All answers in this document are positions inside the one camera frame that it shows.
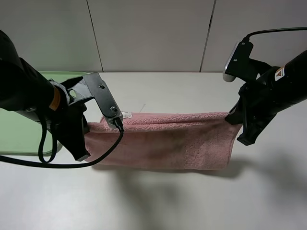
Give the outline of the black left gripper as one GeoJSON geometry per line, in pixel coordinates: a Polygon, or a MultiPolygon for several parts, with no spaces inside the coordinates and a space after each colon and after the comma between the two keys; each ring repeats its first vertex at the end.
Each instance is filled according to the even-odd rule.
{"type": "Polygon", "coordinates": [[[0,33],[0,106],[37,123],[43,133],[50,131],[76,161],[90,157],[85,134],[90,132],[84,116],[85,103],[74,99],[69,91],[72,79],[47,80],[19,57],[11,39],[0,33]]]}

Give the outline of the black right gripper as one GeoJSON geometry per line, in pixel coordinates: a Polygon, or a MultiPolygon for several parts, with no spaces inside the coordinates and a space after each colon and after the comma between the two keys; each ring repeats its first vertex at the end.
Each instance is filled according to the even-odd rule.
{"type": "Polygon", "coordinates": [[[252,145],[267,126],[267,120],[307,99],[307,52],[283,67],[271,67],[254,82],[246,82],[239,95],[225,121],[231,125],[243,124],[237,141],[252,145]]]}

